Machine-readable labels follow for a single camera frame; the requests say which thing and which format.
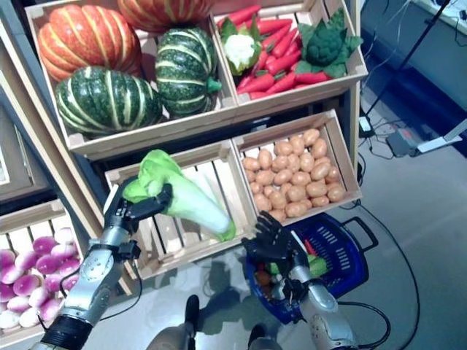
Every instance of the green leaf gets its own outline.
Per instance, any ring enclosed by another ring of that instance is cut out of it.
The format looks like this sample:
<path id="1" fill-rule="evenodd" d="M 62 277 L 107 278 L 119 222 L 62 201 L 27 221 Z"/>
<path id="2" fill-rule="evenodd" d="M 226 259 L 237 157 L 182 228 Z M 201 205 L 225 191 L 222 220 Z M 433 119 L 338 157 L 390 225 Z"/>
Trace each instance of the green leaf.
<path id="1" fill-rule="evenodd" d="M 328 21 L 328 28 L 336 29 L 337 31 L 341 31 L 345 28 L 344 9 L 342 7 L 331 16 Z"/>
<path id="2" fill-rule="evenodd" d="M 222 23 L 222 27 L 220 27 L 220 40 L 223 44 L 227 41 L 229 36 L 238 34 L 239 32 L 236 30 L 236 26 L 234 22 L 231 21 L 230 18 L 226 18 L 224 23 Z"/>
<path id="3" fill-rule="evenodd" d="M 345 64 L 332 64 L 330 66 L 327 66 L 323 69 L 323 71 L 330 77 L 333 78 L 340 78 L 343 77 L 346 73 L 347 70 L 345 68 Z"/>
<path id="4" fill-rule="evenodd" d="M 261 41 L 260 30 L 258 29 L 258 25 L 256 24 L 256 15 L 253 15 L 253 19 L 252 19 L 251 26 L 250 26 L 250 36 L 256 42 Z"/>
<path id="5" fill-rule="evenodd" d="M 314 33 L 314 26 L 305 23 L 299 23 L 298 32 L 300 33 L 301 42 L 303 43 L 303 51 L 306 52 L 306 46 L 308 45 L 308 42 L 312 38 Z"/>
<path id="6" fill-rule="evenodd" d="M 295 68 L 295 74 L 311 73 L 311 72 L 312 72 L 312 65 L 306 61 L 298 62 L 297 68 Z"/>

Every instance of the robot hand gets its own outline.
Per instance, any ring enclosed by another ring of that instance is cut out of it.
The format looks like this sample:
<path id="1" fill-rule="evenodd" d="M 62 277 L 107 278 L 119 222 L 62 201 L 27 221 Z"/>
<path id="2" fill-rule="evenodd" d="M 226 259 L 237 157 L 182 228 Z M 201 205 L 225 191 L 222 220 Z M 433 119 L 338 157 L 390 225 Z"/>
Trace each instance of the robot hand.
<path id="1" fill-rule="evenodd" d="M 166 210 L 172 188 L 165 184 L 156 197 L 131 204 L 123 198 L 123 190 L 135 178 L 112 188 L 104 206 L 102 237 L 90 240 L 78 281 L 65 306 L 32 350 L 80 350 L 108 307 L 111 292 L 123 274 L 123 263 L 139 258 L 141 250 L 130 238 L 140 220 Z"/>

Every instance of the striped gourd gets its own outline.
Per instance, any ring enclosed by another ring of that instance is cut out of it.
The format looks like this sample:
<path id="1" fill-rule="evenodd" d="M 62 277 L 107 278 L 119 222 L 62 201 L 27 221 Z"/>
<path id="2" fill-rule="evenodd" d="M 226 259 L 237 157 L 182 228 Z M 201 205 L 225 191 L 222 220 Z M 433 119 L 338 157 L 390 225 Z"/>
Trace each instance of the striped gourd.
<path id="1" fill-rule="evenodd" d="M 101 67 L 86 67 L 55 89 L 65 124 L 88 138 L 156 124 L 162 117 L 159 95 L 143 79 Z"/>
<path id="2" fill-rule="evenodd" d="M 217 56 L 214 43 L 199 28 L 173 28 L 158 45 L 155 78 L 162 104 L 171 117 L 212 109 L 210 96 L 221 89 L 214 80 Z"/>

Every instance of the cable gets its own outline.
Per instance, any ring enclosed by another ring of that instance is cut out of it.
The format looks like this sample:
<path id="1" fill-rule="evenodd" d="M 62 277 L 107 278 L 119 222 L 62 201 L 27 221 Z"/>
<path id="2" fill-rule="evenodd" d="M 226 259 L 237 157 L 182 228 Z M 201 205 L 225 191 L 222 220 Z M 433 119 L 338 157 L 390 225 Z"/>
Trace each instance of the cable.
<path id="1" fill-rule="evenodd" d="M 405 263 L 407 264 L 407 268 L 409 268 L 410 276 L 412 277 L 412 281 L 414 283 L 415 298 L 417 300 L 417 311 L 416 311 L 415 324 L 414 324 L 414 328 L 412 330 L 412 333 L 411 333 L 410 337 L 405 341 L 405 343 L 398 349 L 398 350 L 404 350 L 404 349 L 407 348 L 407 346 L 414 339 L 415 334 L 418 331 L 418 324 L 420 323 L 420 309 L 421 309 L 421 307 L 420 307 L 420 291 L 418 289 L 417 279 L 415 278 L 415 273 L 414 273 L 414 271 L 412 269 L 412 266 L 410 265 L 409 259 L 407 259 L 406 254 L 402 250 L 401 246 L 399 245 L 399 243 L 397 242 L 397 240 L 395 239 L 394 235 L 391 233 L 389 228 L 387 228 L 387 226 L 380 219 L 378 219 L 371 211 L 369 211 L 363 204 L 361 204 L 361 202 L 360 202 L 360 204 L 358 206 L 361 207 L 364 211 L 366 211 L 371 217 L 373 217 L 373 219 L 375 219 L 378 222 L 378 224 L 381 225 L 381 227 L 383 227 L 385 229 L 385 231 L 389 235 L 391 241 L 395 244 L 395 246 L 397 247 L 397 249 L 401 253 L 402 258 L 404 259 Z"/>
<path id="2" fill-rule="evenodd" d="M 375 306 L 365 304 L 365 303 L 359 303 L 357 301 L 339 301 L 338 304 L 343 305 L 343 306 L 360 306 L 362 308 L 367 308 L 368 310 L 372 310 L 373 312 L 376 312 L 377 314 L 379 314 L 386 323 L 386 332 L 378 341 L 375 341 L 369 344 L 359 345 L 358 346 L 359 349 L 374 349 L 377 346 L 380 346 L 381 344 L 383 344 L 389 338 L 389 335 L 391 334 L 391 322 L 384 312 L 382 312 Z"/>
<path id="3" fill-rule="evenodd" d="M 130 310 L 131 308 L 133 308 L 134 306 L 136 306 L 136 304 L 139 302 L 139 300 L 141 299 L 141 296 L 143 294 L 143 281 L 141 279 L 141 276 L 139 275 L 139 271 L 138 269 L 136 268 L 134 262 L 133 264 L 131 265 L 131 267 L 133 268 L 133 272 L 136 274 L 136 277 L 138 278 L 138 282 L 139 282 L 139 294 L 138 294 L 138 297 L 136 298 L 135 302 L 133 304 L 131 304 L 129 307 L 123 309 L 122 311 L 118 311 L 116 314 L 113 314 L 113 315 L 110 315 L 110 316 L 107 316 L 107 317 L 104 317 L 101 319 L 101 321 L 104 321 L 106 319 L 111 319 L 112 317 L 115 317 L 115 316 L 118 316 L 118 315 L 121 315 L 123 314 L 124 312 L 127 312 L 128 310 Z"/>

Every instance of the gray floor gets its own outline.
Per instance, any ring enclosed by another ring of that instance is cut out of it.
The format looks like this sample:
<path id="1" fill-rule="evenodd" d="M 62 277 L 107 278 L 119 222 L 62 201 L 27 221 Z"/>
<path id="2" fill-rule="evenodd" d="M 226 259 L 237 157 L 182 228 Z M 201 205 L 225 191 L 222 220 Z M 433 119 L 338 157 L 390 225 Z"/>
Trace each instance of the gray floor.
<path id="1" fill-rule="evenodd" d="M 365 92 L 364 108 L 374 95 Z M 391 97 L 380 104 L 371 119 L 407 117 L 410 112 Z M 390 126 L 379 129 L 389 132 Z M 374 142 L 374 152 L 390 155 L 387 147 Z M 421 322 L 408 349 L 467 349 L 467 161 L 452 147 L 421 157 L 384 160 L 373 156 L 368 146 L 360 148 L 367 163 L 363 183 L 363 205 L 392 230 L 412 262 L 420 285 Z M 414 288 L 398 250 L 385 232 L 362 209 L 337 209 L 329 214 L 344 220 L 362 217 L 374 230 L 379 246 L 366 254 L 370 278 L 342 300 L 355 300 L 381 308 L 390 318 L 393 332 L 380 349 L 397 349 L 414 324 Z M 351 226 L 365 245 L 367 238 Z M 242 272 L 244 251 L 232 249 L 177 271 L 160 276 L 147 288 L 139 304 L 121 316 L 100 323 L 85 349 L 142 350 L 164 327 L 182 321 L 186 298 L 201 299 L 202 330 L 197 349 L 244 350 L 252 327 L 263 322 L 284 350 L 314 349 L 307 326 L 281 326 L 250 295 Z M 115 306 L 110 313 L 133 301 Z M 370 311 L 343 307 L 360 342 L 375 341 L 384 324 Z M 27 349 L 34 340 L 12 346 Z"/>

